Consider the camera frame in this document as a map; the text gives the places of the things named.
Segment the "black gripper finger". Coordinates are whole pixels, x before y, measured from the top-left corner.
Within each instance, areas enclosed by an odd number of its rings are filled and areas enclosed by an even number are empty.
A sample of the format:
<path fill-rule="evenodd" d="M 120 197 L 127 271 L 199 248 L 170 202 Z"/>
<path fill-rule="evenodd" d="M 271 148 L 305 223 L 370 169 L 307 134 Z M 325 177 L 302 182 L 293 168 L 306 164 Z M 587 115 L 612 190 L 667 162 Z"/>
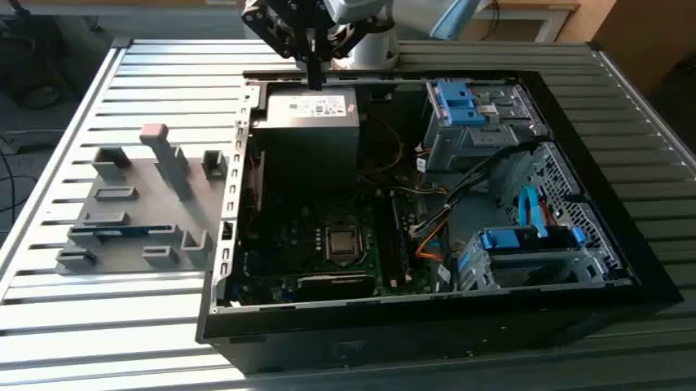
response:
<path fill-rule="evenodd" d="M 314 90 L 311 29 L 283 27 L 277 21 L 277 16 L 266 1 L 245 2 L 242 21 L 285 59 L 293 58 L 299 66 L 305 66 L 307 88 Z"/>
<path fill-rule="evenodd" d="M 333 59 L 342 59 L 360 44 L 362 39 L 392 29 L 390 22 L 353 22 L 337 33 L 329 27 L 315 29 L 314 33 L 314 89 L 321 90 L 325 80 L 322 64 Z"/>

